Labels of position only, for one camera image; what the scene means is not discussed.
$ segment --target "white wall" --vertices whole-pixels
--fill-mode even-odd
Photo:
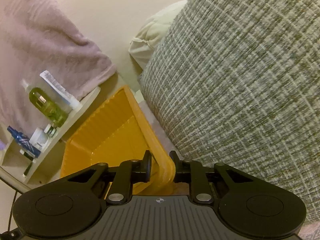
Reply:
[[[57,0],[61,10],[111,58],[135,91],[139,89],[135,73],[142,70],[132,66],[129,42],[148,17],[177,1],[180,0]]]
[[[15,191],[0,180],[0,233],[8,230],[9,215]],[[11,230],[17,227],[12,219]]]

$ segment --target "orange bin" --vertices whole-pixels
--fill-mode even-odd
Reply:
[[[151,177],[133,185],[133,194],[168,195],[172,192],[175,166],[163,149],[128,86],[106,100],[67,141],[61,177],[93,164],[110,167],[143,158],[150,150]]]

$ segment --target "pink cloth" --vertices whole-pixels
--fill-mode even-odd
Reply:
[[[48,70],[78,100],[116,68],[82,36],[54,0],[0,0],[0,121],[31,136],[49,120],[20,85],[39,82]]]

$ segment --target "green bottle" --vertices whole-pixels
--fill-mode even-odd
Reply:
[[[41,88],[32,88],[25,80],[22,80],[25,91],[29,94],[30,102],[44,114],[55,127],[61,127],[68,118],[63,111]]]

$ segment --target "blue bottle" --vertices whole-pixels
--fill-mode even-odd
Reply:
[[[11,126],[8,126],[7,130],[11,133],[17,144],[19,144],[24,150],[28,151],[28,153],[35,158],[39,157],[41,152],[37,148],[33,147],[31,143],[29,143],[28,136],[25,136],[22,132],[18,132]]]

